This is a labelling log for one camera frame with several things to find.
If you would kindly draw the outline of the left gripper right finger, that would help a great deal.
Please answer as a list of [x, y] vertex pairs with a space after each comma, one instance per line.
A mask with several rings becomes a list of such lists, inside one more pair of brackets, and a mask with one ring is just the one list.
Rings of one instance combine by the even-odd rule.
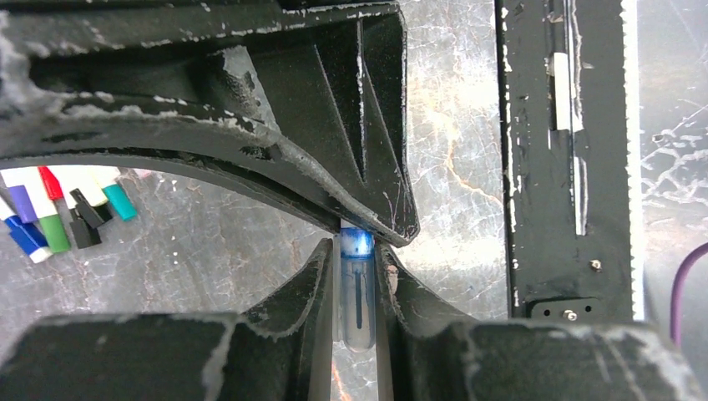
[[186, 175], [405, 246], [406, 66], [396, 1], [4, 1], [1, 165]]

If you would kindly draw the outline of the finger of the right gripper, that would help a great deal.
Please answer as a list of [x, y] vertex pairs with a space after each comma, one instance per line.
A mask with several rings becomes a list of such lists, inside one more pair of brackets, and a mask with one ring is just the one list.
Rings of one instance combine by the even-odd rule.
[[639, 323], [480, 322], [376, 248], [382, 400], [704, 400], [681, 352]]

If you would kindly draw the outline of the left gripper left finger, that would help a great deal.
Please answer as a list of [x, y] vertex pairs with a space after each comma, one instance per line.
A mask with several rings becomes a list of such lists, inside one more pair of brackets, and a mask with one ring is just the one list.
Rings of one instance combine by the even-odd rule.
[[333, 244], [244, 312], [36, 321], [1, 365], [4, 400], [327, 400]]

